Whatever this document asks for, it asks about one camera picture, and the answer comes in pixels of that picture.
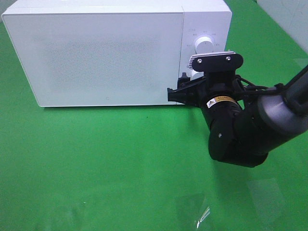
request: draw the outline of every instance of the microwave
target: microwave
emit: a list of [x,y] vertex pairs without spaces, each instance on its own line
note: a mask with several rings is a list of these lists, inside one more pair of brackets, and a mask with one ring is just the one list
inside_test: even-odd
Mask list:
[[224,51],[223,0],[18,0],[2,15],[39,106],[164,105],[199,53]]

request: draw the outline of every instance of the green surface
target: green surface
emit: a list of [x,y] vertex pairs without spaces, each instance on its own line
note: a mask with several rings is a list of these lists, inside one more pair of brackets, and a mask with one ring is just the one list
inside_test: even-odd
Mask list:
[[[253,1],[227,49],[256,84],[286,83],[307,55]],[[210,159],[186,106],[40,108],[0,24],[0,230],[308,230],[308,133],[245,168]]]

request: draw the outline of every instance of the white knob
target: white knob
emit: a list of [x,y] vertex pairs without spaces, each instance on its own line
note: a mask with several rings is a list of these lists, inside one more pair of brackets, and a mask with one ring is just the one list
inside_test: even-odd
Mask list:
[[214,51],[214,42],[207,36],[198,38],[195,43],[195,50],[197,54],[211,53]]
[[203,72],[197,72],[195,70],[192,70],[192,80],[196,78],[200,78],[203,76]]

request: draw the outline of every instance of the black cable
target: black cable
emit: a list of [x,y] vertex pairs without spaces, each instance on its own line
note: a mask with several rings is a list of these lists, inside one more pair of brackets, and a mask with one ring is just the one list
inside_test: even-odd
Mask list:
[[256,90],[256,91],[235,91],[238,95],[273,95],[277,94],[277,90]]
[[248,85],[255,86],[252,82],[249,82],[247,79],[242,78],[240,75],[236,75],[237,79],[240,81],[247,83]]
[[246,89],[248,90],[258,90],[258,89],[262,89],[262,90],[266,90],[268,89],[268,87],[265,86],[244,86]]
[[286,85],[285,88],[289,88],[292,84],[294,84],[296,81],[298,81],[306,72],[308,71],[308,65],[304,67],[303,70],[301,70],[296,76],[293,77]]

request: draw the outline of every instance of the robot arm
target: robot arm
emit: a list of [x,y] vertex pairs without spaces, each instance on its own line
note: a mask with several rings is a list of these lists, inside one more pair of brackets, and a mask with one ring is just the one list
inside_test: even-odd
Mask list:
[[232,51],[193,55],[190,68],[204,76],[190,81],[183,73],[178,89],[167,89],[168,100],[201,108],[214,160],[255,167],[270,150],[308,129],[308,66],[285,86],[266,88],[236,75],[242,64]]

